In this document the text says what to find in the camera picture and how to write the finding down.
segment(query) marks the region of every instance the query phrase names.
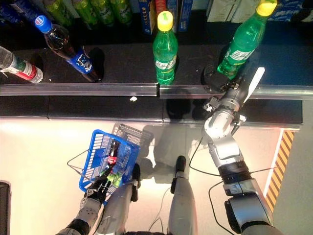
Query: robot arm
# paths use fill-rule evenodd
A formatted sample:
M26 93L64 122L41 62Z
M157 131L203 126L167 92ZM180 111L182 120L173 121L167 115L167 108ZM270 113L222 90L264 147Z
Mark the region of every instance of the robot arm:
M87 189L84 198L81 200L80 209L76 217L65 229L62 229L56 235L89 234L97 221L101 205L106 199L106 194L111 184L107 180L107 176L112 170L112 167L113 165Z
M212 98L207 110L213 111L213 115L205 122L202 131L223 179L225 193L231 196L225 202L228 222L233 231L245 235L281 235L272 227L269 206L233 138L240 123L245 121L238 111L256 88L264 71L264 68L256 69L255 65L248 64L243 75L230 85L221 99Z

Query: hazard tape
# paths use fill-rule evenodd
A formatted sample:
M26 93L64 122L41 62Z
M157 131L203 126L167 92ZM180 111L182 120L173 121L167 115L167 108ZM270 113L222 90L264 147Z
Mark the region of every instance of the hazard tape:
M293 132L284 131L280 141L280 146L278 148L275 166L277 168L271 171L271 179L266 193L266 201L269 205L271 211L274 210L276 200L279 194L279 189L281 187L284 173L286 170L286 165L288 162L291 146L293 141Z

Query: shiny floor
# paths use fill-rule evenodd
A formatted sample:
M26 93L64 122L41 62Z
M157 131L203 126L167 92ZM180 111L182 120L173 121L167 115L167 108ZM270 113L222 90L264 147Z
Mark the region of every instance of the shiny floor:
M153 135L150 146L140 153L142 183L139 201L131 203L127 231L146 231L156 216L162 196L170 187L173 166L178 155L189 159L201 138L200 126L182 124L153 125L126 123ZM11 234L55 234L76 216L83 197L78 188L80 176L67 161L86 150L94 129L111 133L114 122L47 119L0 119L0 179L12 185ZM251 171L270 167L278 142L279 129L241 128L236 134L241 151ZM83 166L86 155L74 164ZM201 144L193 167L218 173ZM268 172L254 174L261 189ZM189 180L196 198L200 235L223 235L214 221L208 190L219 177L189 170ZM160 216L166 230L173 195L168 191ZM227 228L224 212L227 197L221 185L212 191L217 218ZM157 222L152 231L161 232Z

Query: green plastic bottle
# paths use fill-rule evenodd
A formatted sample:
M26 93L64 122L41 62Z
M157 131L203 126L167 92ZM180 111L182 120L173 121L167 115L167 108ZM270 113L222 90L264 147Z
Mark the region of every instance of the green plastic bottle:
M99 28L97 15L89 0L72 0L72 4L88 29Z
M69 13L62 0L44 0L47 11L64 27L74 24L74 17Z
M156 78L160 85L170 85L175 77L178 51L177 39L172 30L172 13L162 11L157 17L157 27L159 28L159 32L153 42Z
M114 16L109 0L91 0L94 10L100 21L108 27L114 25Z
M133 19L133 12L129 0L110 0L115 17L122 24L130 25Z
M263 39L268 17L273 13L277 0L261 0L256 12L235 32L230 47L217 71L232 80L239 68L259 46Z

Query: black shelf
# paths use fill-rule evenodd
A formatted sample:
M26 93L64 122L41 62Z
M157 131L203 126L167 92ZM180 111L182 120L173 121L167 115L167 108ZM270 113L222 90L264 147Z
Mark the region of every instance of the black shelf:
M197 111L196 104L201 103L195 98L207 99L221 94L201 84L201 72L208 63L217 65L222 49L239 25L206 23L205 11L193 11L188 32L177 34L179 63L175 81L172 86L161 87L156 83L152 53L155 34L147 36L141 32L139 14L134 14L133 23L128 28L117 25L112 29L88 31L78 21L71 30L74 37L86 45L87 52L96 47L105 54L104 78L94 84L88 83L46 48L38 30L0 29L0 35L6 35L0 38L0 45L30 61L34 54L39 55L37 58L41 58L44 65L44 79L38 85L11 74L8 78L0 74L0 116L202 122L203 117L197 118L193 114L194 110ZM252 100L243 109L248 117L251 116L249 121L266 120L278 126L301 124L300 100L313 99L312 25L268 22L259 47L262 53L260 66L266 68L266 73L251 98L277 100ZM138 96L140 102L132 103L129 97L125 97L133 95ZM189 109L179 103L182 98L183 103L191 104ZM168 117L167 106L171 100L174 106L188 112L181 118Z
M0 99L0 117L97 119L154 123L203 124L206 99L160 99L120 96L6 96ZM241 110L247 126L299 129L300 100L249 100Z

